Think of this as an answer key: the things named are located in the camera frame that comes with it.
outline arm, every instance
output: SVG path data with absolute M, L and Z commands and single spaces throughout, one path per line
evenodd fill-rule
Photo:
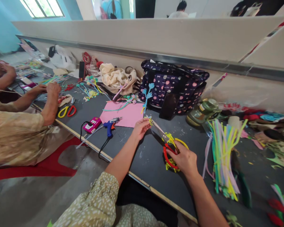
M 13 102 L 14 106 L 18 110 L 18 112 L 22 112 L 29 108 L 29 106 L 32 104 L 34 99 L 38 97 L 39 94 L 46 93 L 46 86 L 45 85 L 38 85 L 28 91 L 25 95 L 17 99 Z
M 117 178 L 119 186 L 129 171 L 139 141 L 143 138 L 149 128 L 151 128 L 151 125 L 148 118 L 143 118 L 138 121 L 121 151 L 105 169 L 105 172 L 114 175 Z
M 175 144 L 180 150 L 180 154 L 175 155 L 169 150 L 167 152 L 184 173 L 191 187 L 200 226 L 229 226 L 198 172 L 197 155 L 186 149 L 181 143 L 175 141 Z
M 2 64 L 2 69 L 6 71 L 6 73 L 0 78 L 0 90 L 5 90 L 12 84 L 17 74 L 15 68 L 10 65 Z
M 58 97 L 61 87 L 57 82 L 48 84 L 47 88 L 47 101 L 41 112 L 44 119 L 43 126 L 49 126 L 54 123 L 58 112 Z

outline gray table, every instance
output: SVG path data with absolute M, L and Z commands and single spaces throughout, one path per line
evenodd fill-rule
M 43 69 L 47 73 L 52 73 L 49 68 L 44 67 Z M 43 79 L 35 77 L 31 80 L 39 82 Z M 76 78 L 71 78 L 65 84 L 76 82 Z M 96 98 L 85 102 L 83 92 L 78 87 L 65 93 L 76 98 L 77 113 L 72 117 L 57 118 L 57 121 L 75 136 L 78 136 L 82 123 L 90 121 L 93 117 L 99 117 L 108 99 L 104 95 L 98 95 Z M 43 108 L 45 102 L 44 100 L 37 100 L 35 104 Z M 170 132 L 173 137 L 183 140 L 197 154 L 198 170 L 199 173 L 202 173 L 205 159 L 204 150 L 208 140 L 205 132 L 189 126 L 185 121 L 185 116 L 175 116 L 171 121 L 168 121 L 160 119 L 159 114 L 151 110 L 146 110 L 146 115 L 152 116 L 163 131 Z M 104 156 L 108 159 L 114 158 L 129 138 L 132 130 L 132 128 L 116 127 L 116 130 L 113 131 L 113 138 L 103 149 Z M 106 138 L 106 129 L 101 129 L 90 137 L 88 144 L 98 152 Z M 241 202 L 226 199 L 222 194 L 216 194 L 214 183 L 207 174 L 205 175 L 205 183 L 223 214 L 226 213 L 226 210 L 229 210 L 237 216 L 238 222 L 243 226 L 273 226 L 266 215 L 266 201 L 269 198 L 276 197 L 270 187 L 271 184 L 279 185 L 284 194 L 284 169 L 273 169 L 271 165 L 274 165 L 274 163 L 266 159 L 266 157 L 272 157 L 272 154 L 268 151 L 259 150 L 249 139 L 241 139 L 236 149 L 240 152 L 241 168 L 252 193 L 253 208 L 247 209 Z M 167 171 L 165 169 L 162 150 L 161 139 L 151 130 L 147 131 L 137 148 L 130 167 L 130 174 L 161 199 L 190 219 L 195 220 L 197 214 L 188 183 L 181 172 L 174 173 L 173 170 Z M 209 170 L 211 171 L 213 165 L 211 153 L 208 160 Z

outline woman's left hand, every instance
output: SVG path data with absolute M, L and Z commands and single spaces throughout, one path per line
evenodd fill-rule
M 133 132 L 132 132 L 133 138 L 138 139 L 140 141 L 145 135 L 146 131 L 150 128 L 151 128 L 151 124 L 149 123 L 148 118 L 143 118 L 137 121 L 133 129 Z

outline concrete floor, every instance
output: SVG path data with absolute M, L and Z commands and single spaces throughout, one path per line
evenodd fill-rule
M 11 65 L 25 61 L 26 52 L 0 57 Z M 55 223 L 80 193 L 90 185 L 108 165 L 97 152 L 74 146 L 66 149 L 59 163 L 77 169 L 73 177 L 25 177 L 0 181 L 0 227 L 45 227 Z M 179 226 L 196 226 L 178 213 Z

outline navy blue bag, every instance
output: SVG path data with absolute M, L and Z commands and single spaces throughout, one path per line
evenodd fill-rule
M 139 99 L 145 101 L 142 90 L 146 88 L 148 92 L 148 84 L 154 83 L 155 87 L 151 90 L 152 97 L 147 103 L 161 108 L 167 93 L 178 94 L 180 98 L 175 109 L 177 114 L 186 113 L 198 103 L 206 86 L 205 81 L 209 78 L 209 73 L 203 70 L 186 66 L 177 67 L 174 64 L 153 60 L 143 61 L 141 67 L 144 69 L 144 76 L 140 85 Z

